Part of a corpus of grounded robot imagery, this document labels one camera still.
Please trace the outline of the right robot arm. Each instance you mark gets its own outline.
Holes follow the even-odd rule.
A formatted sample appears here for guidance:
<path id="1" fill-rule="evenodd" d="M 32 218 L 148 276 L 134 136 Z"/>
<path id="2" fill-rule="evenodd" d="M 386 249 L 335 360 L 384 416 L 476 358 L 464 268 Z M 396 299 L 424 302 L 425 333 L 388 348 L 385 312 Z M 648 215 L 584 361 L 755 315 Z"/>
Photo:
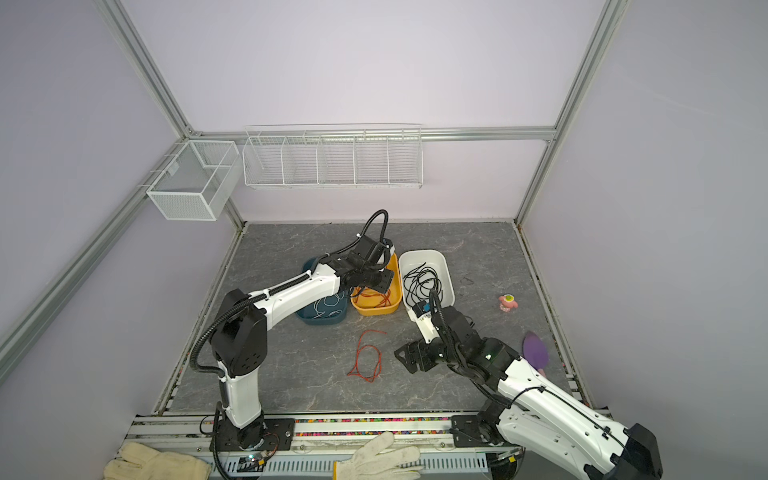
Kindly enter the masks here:
<path id="1" fill-rule="evenodd" d="M 646 427 L 590 409 L 503 341 L 480 336 L 452 306 L 419 302 L 408 317 L 422 337 L 397 349 L 396 359 L 410 373 L 443 363 L 486 398 L 478 413 L 452 417 L 457 446 L 519 446 L 579 479 L 662 477 L 658 442 Z"/>

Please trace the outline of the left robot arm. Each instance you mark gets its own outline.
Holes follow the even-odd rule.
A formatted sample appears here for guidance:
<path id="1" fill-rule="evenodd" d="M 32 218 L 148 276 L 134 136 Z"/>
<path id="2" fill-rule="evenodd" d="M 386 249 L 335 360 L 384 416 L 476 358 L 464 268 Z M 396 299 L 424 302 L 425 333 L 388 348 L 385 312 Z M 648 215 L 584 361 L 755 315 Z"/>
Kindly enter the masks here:
<path id="1" fill-rule="evenodd" d="M 275 286 L 229 292 L 216 318 L 195 341 L 189 367 L 217 376 L 219 415 L 234 430 L 242 450 L 260 446 L 268 434 L 259 400 L 259 370 L 268 353 L 268 332 L 302 308 L 342 291 L 386 292 L 394 278 L 387 268 L 392 242 L 359 234 L 348 246 L 324 254 L 299 275 Z"/>

